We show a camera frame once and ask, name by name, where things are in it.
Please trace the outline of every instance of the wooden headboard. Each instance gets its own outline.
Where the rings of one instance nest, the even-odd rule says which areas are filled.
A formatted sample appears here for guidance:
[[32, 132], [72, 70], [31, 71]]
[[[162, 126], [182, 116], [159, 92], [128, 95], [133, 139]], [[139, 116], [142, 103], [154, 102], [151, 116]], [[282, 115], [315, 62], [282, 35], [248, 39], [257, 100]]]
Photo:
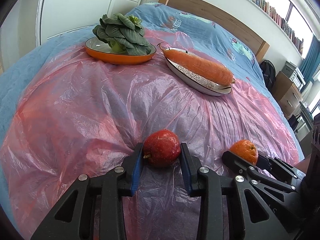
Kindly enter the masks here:
[[202, 0], [159, 0], [159, 3], [219, 24], [244, 42], [255, 54], [259, 63], [262, 62], [265, 53], [269, 49], [269, 44], [247, 25], [210, 3]]

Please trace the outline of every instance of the white patterned plate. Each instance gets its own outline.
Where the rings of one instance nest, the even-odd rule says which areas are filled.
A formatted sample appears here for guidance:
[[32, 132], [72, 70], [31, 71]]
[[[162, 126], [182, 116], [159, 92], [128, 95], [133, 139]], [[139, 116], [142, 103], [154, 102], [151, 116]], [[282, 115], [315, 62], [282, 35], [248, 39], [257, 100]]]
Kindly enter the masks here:
[[[191, 55], [195, 55], [192, 52], [183, 50], [183, 49], [176, 49], [176, 48], [167, 48], [167, 49], [175, 49], [178, 51], [182, 51]], [[168, 67], [175, 73], [179, 78], [181, 78], [187, 85], [193, 87], [194, 89], [198, 90], [201, 93], [204, 93], [209, 96], [223, 96], [231, 93], [232, 87], [231, 84], [228, 86], [218, 85], [206, 78], [199, 76], [191, 72], [190, 70], [180, 66], [171, 60], [164, 57]]]

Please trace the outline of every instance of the row of books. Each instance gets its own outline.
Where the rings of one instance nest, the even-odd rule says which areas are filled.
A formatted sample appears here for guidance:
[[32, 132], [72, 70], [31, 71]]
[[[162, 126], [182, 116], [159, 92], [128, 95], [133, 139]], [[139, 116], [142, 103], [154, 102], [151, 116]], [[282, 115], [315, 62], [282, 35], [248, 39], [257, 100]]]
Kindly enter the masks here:
[[288, 35], [288, 37], [292, 40], [293, 44], [296, 46], [300, 54], [302, 55], [303, 50], [303, 39], [300, 41], [294, 35], [294, 31], [288, 26], [288, 23], [285, 19], [281, 18], [279, 14], [277, 14], [276, 9], [272, 7], [269, 2], [265, 0], [251, 0], [257, 6], [259, 6], [262, 10], [264, 10]]

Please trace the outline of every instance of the blue curtain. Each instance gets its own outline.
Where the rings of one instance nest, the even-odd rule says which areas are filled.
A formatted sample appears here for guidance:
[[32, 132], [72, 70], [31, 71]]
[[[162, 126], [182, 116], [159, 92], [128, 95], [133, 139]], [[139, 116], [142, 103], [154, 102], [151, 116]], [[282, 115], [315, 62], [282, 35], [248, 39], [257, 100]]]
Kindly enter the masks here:
[[320, 42], [313, 35], [310, 49], [304, 61], [302, 62], [299, 69], [306, 81], [306, 85], [303, 86], [301, 92], [305, 90], [309, 81], [313, 82], [312, 76], [315, 73], [318, 65], [320, 64]]

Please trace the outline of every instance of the red apple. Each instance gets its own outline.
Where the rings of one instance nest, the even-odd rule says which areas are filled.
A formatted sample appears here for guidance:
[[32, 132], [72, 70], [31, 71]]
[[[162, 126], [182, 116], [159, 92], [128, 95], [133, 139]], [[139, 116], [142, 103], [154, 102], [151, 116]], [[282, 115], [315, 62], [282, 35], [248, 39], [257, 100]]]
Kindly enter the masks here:
[[180, 152], [178, 136], [167, 129], [149, 135], [143, 144], [143, 158], [157, 168], [170, 166]]

